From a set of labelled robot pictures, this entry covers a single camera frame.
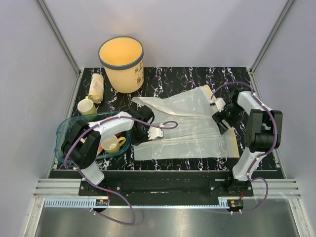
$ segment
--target yellow bucket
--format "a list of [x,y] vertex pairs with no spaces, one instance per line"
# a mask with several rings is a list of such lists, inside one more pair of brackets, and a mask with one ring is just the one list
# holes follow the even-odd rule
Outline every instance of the yellow bucket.
[[121,93],[132,93],[144,82],[144,50],[142,44],[131,37],[117,37],[99,48],[99,59],[112,87]]

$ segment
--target plastic sheet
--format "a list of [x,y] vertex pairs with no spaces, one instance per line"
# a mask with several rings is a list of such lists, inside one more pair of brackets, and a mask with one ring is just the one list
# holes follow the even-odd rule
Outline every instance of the plastic sheet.
[[182,92],[166,99],[134,97],[133,102],[149,106],[154,124],[175,120],[178,127],[164,131],[164,138],[134,147],[135,160],[168,158],[238,158],[237,141],[231,128],[220,135],[210,106],[212,92],[208,85]]

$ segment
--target transparent bin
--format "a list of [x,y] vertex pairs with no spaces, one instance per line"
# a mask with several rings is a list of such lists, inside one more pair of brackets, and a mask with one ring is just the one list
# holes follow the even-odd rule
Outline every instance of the transparent bin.
[[[65,154],[61,151],[61,146],[65,140],[66,135],[70,132],[70,129],[73,127],[75,122],[81,119],[86,122],[99,121],[107,117],[117,115],[118,113],[119,113],[118,111],[111,111],[111,112],[99,113],[99,114],[88,115],[88,116],[72,117],[63,121],[58,126],[57,132],[56,132],[57,138],[56,138],[55,156],[58,159],[58,161],[60,161],[61,163],[64,162]],[[99,160],[99,159],[104,159],[108,157],[114,157],[114,156],[118,156],[124,153],[127,150],[127,148],[130,146],[129,131],[122,132],[120,136],[126,137],[126,142],[117,153],[109,154],[109,153],[106,153],[105,151],[102,151],[102,153],[100,153],[95,159]]]

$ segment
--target black marble table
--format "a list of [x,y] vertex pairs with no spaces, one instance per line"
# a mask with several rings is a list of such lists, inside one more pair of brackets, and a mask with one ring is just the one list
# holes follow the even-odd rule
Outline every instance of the black marble table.
[[[77,104],[84,99],[89,92],[91,75],[99,73],[104,77],[104,100],[97,105],[98,112],[120,111],[130,106],[134,96],[155,96],[167,98],[197,86],[208,84],[212,91],[218,86],[229,81],[243,81],[251,84],[246,68],[228,67],[183,67],[183,68],[145,68],[145,80],[143,86],[131,94],[121,94],[115,91],[108,80],[103,68],[85,68],[78,89],[76,101],[72,110],[72,117],[79,116]],[[228,87],[224,87],[216,97],[222,97],[228,101]],[[239,155],[244,149],[243,136],[248,115],[243,113],[235,127]],[[106,158],[99,161],[102,170],[227,170],[231,169],[238,158],[188,158],[188,159],[159,159],[135,161],[133,148],[118,157]],[[65,169],[61,163],[54,166],[55,169]],[[257,170],[277,170],[274,156],[269,154],[263,158]]]

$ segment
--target metal floor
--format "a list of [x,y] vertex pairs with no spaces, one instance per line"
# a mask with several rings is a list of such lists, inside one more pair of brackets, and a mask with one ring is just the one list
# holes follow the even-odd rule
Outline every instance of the metal floor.
[[[245,200],[247,209],[255,200]],[[37,237],[298,237],[289,203],[269,199],[257,211],[234,215],[204,209],[136,209],[137,224],[122,226],[88,209],[44,208]],[[124,221],[128,209],[103,212]]]

